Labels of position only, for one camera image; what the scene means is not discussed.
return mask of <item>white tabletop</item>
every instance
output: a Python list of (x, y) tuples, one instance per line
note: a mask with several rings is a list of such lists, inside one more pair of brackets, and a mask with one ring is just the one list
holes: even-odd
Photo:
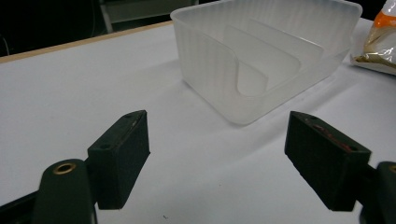
[[(360, 20), (357, 43), (371, 21)], [(396, 77), (350, 65), (248, 126), (181, 77), (172, 25), (0, 64), (0, 204), (37, 190), (56, 161), (146, 109), (151, 154), (120, 211), (99, 223), (358, 223), (329, 211), (284, 154), (289, 112), (317, 116), (396, 161)]]

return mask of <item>dark floor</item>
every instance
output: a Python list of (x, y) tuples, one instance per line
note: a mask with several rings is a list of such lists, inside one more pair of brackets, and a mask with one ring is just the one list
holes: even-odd
[[(200, 0), (200, 4), (217, 0)], [(373, 20), (386, 0), (348, 0), (361, 4)], [(113, 23), (115, 32), (170, 21), (169, 15)], [(19, 0), (0, 4), (0, 57), (106, 34), (97, 0)]]

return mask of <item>table edge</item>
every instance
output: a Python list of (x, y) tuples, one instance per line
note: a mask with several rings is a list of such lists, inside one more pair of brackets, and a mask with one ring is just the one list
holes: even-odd
[(40, 55), (40, 54), (50, 53), (50, 52), (62, 50), (62, 49), (69, 49), (69, 48), (73, 48), (73, 47), (77, 47), (77, 46), (81, 46), (81, 45), (85, 45), (85, 44), (90, 44), (90, 43), (101, 41), (101, 40), (106, 40), (106, 39), (123, 36), (123, 35), (129, 35), (129, 34), (133, 34), (133, 33), (137, 33), (137, 32), (142, 32), (142, 31), (146, 31), (146, 30), (150, 30), (150, 29), (154, 29), (154, 28), (158, 28), (158, 27), (162, 27), (162, 26), (166, 26), (166, 25), (170, 25), (170, 24), (173, 24), (173, 22), (165, 21), (165, 22), (155, 23), (155, 24), (151, 24), (151, 25), (147, 25), (147, 26), (130, 29), (130, 30), (120, 31), (120, 32), (116, 32), (116, 33), (112, 33), (112, 34), (108, 34), (108, 35), (99, 35), (96, 37), (82, 39), (82, 40), (65, 43), (62, 45), (56, 45), (56, 46), (52, 46), (52, 47), (48, 47), (48, 48), (44, 48), (44, 49), (35, 49), (35, 50), (31, 50), (31, 51), (26, 51), (23, 53), (12, 54), (9, 56), (0, 57), (0, 63), (8, 63), (8, 62), (12, 62), (12, 61), (17, 61), (20, 59), (33, 57), (33, 56)]

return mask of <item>plastic bag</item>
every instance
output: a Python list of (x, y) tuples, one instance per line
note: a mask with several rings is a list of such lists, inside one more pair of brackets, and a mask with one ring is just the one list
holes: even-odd
[(364, 67), (396, 75), (396, 0), (388, 0), (375, 17), (361, 56), (353, 58), (358, 63), (376, 63), (387, 68), (376, 69), (378, 65)]

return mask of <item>translucent plastic container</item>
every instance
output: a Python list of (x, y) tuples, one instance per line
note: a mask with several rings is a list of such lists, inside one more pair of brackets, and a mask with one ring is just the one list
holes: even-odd
[(248, 124), (329, 76), (361, 6), (229, 0), (172, 12), (183, 78), (226, 119)]

